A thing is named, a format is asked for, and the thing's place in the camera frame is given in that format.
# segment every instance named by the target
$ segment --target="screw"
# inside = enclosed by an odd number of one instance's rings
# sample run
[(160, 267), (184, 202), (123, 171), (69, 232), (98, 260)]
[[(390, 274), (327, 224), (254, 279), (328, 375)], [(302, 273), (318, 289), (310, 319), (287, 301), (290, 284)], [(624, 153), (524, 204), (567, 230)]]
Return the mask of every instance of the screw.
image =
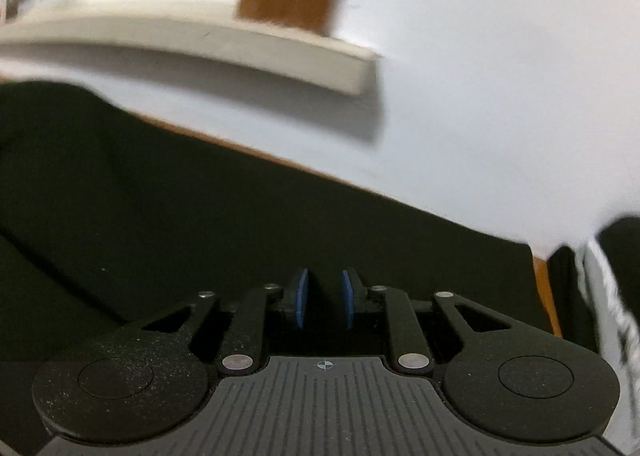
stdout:
[(330, 370), (331, 368), (334, 367), (334, 363), (331, 362), (330, 360), (327, 359), (323, 359), (320, 360), (320, 362), (318, 362), (318, 364), (316, 364), (316, 366), (318, 366), (318, 368), (320, 368), (321, 370)]
[(429, 358), (419, 353), (405, 353), (398, 357), (398, 364), (408, 370), (419, 370), (429, 365)]
[(250, 368), (254, 363), (254, 360), (249, 355), (237, 353), (234, 355), (227, 355), (222, 359), (222, 365), (233, 371), (245, 370)]

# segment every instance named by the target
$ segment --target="wooden edge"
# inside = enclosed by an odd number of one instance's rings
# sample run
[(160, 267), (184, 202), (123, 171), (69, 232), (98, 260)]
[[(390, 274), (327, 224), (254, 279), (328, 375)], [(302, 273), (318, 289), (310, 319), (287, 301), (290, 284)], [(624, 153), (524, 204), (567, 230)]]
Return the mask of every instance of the wooden edge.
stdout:
[(85, 43), (177, 52), (229, 62), (358, 95), (370, 79), (371, 50), (296, 29), (240, 22), (229, 7), (166, 4), (34, 11), (0, 27), (0, 43)]
[(205, 141), (210, 144), (215, 144), (216, 146), (228, 147), (228, 149), (238, 151), (239, 153), (246, 153), (247, 155), (251, 155), (252, 157), (257, 157), (262, 160), (268, 160), (269, 162), (279, 163), (279, 165), (284, 165), (285, 167), (292, 167), (293, 169), (304, 171), (305, 173), (310, 173), (311, 175), (320, 176), (321, 178), (325, 178), (331, 181), (336, 181), (343, 185), (348, 185), (349, 187), (360, 189), (361, 191), (367, 191), (372, 194), (376, 194), (380, 196), (380, 194), (378, 194), (377, 192), (369, 191), (368, 189), (363, 189), (362, 187), (359, 187), (348, 181), (338, 178), (337, 176), (327, 175), (326, 173), (323, 173), (321, 171), (316, 171), (300, 163), (293, 162), (292, 160), (283, 159), (282, 157), (277, 157), (276, 155), (265, 153), (264, 151), (260, 151), (260, 149), (255, 149), (254, 147), (243, 146), (242, 144), (239, 144), (237, 142), (229, 141), (227, 139), (222, 139), (220, 137), (216, 137), (213, 135), (207, 135), (206, 133), (202, 133), (200, 131), (194, 131), (193, 129), (186, 128), (184, 126), (178, 126), (176, 124), (172, 124), (160, 119), (156, 119), (155, 117), (150, 117), (149, 115), (145, 115), (139, 112), (134, 112), (131, 110), (127, 110), (127, 112), (131, 113), (132, 115), (136, 116), (137, 118), (146, 122), (147, 124), (157, 126), (158, 128), (167, 129), (167, 131), (178, 133), (178, 135), (186, 135), (188, 137), (193, 137), (194, 139), (199, 139), (201, 141)]
[[(0, 84), (4, 84), (10, 81), (11, 79), (9, 78), (0, 77)], [(263, 151), (260, 151), (259, 149), (255, 149), (253, 147), (242, 146), (242, 144), (228, 141), (226, 139), (221, 139), (220, 137), (214, 137), (213, 135), (207, 135), (206, 133), (202, 133), (200, 131), (194, 131), (193, 129), (186, 128), (184, 126), (171, 124), (166, 121), (156, 119), (154, 117), (150, 117), (149, 115), (145, 115), (139, 112), (133, 112), (130, 110), (128, 110), (128, 112), (148, 124), (157, 126), (158, 128), (167, 129), (167, 131), (172, 131), (174, 133), (178, 133), (179, 135), (186, 135), (189, 137), (193, 137), (195, 139), (199, 139), (201, 141), (208, 142), (210, 144), (216, 144), (218, 146), (228, 147), (229, 149), (238, 151), (240, 153), (246, 153), (253, 157), (257, 157), (259, 159), (279, 163), (280, 165), (284, 165), (286, 167), (292, 167), (293, 169), (298, 169), (300, 171), (304, 171), (305, 173), (321, 176), (322, 178), (329, 179), (331, 181), (336, 181), (336, 182), (348, 185), (350, 187), (360, 189), (361, 191), (368, 191), (368, 192), (371, 192), (372, 194), (379, 195), (378, 193), (375, 193), (373, 191), (369, 191), (367, 189), (357, 187), (356, 185), (353, 185), (348, 181), (338, 178), (337, 176), (327, 175), (326, 173), (322, 173), (320, 171), (310, 169), (299, 163), (292, 162), (291, 160), (283, 159), (282, 157), (276, 157), (275, 155), (264, 153)], [(533, 271), (536, 276), (536, 288), (538, 290), (538, 295), (540, 296), (540, 301), (542, 302), (542, 306), (545, 308), (546, 314), (549, 317), (553, 334), (556, 337), (562, 337), (562, 330), (560, 327), (560, 322), (558, 320), (556, 303), (554, 302), (554, 296), (551, 291), (551, 283), (549, 282), (549, 272), (546, 266), (546, 261), (542, 258), (537, 258), (534, 256)]]
[(546, 261), (541, 258), (533, 258), (533, 271), (536, 274), (536, 287), (542, 306), (544, 306), (546, 314), (549, 316), (551, 328), (556, 337), (562, 337), (560, 321), (558, 320), (558, 312), (556, 311), (556, 303), (551, 292), (551, 283), (549, 282), (549, 271), (546, 267)]

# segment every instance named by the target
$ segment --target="blue finger pad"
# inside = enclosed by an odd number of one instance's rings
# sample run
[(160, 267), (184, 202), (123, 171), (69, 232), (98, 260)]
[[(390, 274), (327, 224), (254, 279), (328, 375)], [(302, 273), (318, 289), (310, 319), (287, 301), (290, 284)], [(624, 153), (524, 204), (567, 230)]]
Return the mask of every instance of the blue finger pad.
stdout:
[(306, 293), (309, 283), (309, 271), (304, 269), (296, 290), (296, 326), (302, 330), (305, 324)]
[(347, 330), (353, 328), (353, 287), (347, 271), (342, 271), (342, 296), (344, 297), (344, 309), (347, 313)]

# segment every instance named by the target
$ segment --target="black fabric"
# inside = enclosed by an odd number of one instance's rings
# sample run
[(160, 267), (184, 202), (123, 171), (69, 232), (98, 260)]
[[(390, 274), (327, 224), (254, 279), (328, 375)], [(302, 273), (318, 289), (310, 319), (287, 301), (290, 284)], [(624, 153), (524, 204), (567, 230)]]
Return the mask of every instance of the black fabric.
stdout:
[(597, 353), (593, 313), (578, 290), (574, 251), (566, 245), (560, 247), (546, 266), (562, 337)]
[(616, 276), (620, 297), (636, 318), (640, 317), (640, 217), (613, 222), (598, 235), (598, 243)]
[[(196, 290), (238, 299), (299, 267), (318, 276), (329, 316), (342, 315), (339, 274), (353, 265), (414, 299), (450, 290), (550, 330), (526, 245), (156, 128), (63, 84), (0, 87), (0, 249), (0, 354), (33, 362), (20, 389), (0, 382), (0, 399), (24, 415), (32, 367), (58, 350)], [(34, 437), (7, 427), (13, 414), (0, 407), (0, 439), (29, 454)]]

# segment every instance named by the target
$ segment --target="black cloth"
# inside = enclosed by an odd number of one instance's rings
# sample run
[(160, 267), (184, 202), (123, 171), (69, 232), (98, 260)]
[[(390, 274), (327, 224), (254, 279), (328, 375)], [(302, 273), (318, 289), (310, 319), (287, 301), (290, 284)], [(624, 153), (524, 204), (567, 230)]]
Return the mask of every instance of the black cloth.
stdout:
[(640, 217), (616, 220), (598, 235), (626, 309), (640, 317)]
[(546, 266), (562, 337), (597, 353), (593, 313), (578, 290), (574, 251), (566, 245), (560, 247)]
[(75, 86), (0, 87), (0, 439), (18, 451), (42, 444), (29, 385), (62, 348), (299, 267), (338, 317), (350, 265), (414, 299), (450, 290), (550, 330), (526, 245), (157, 128)]

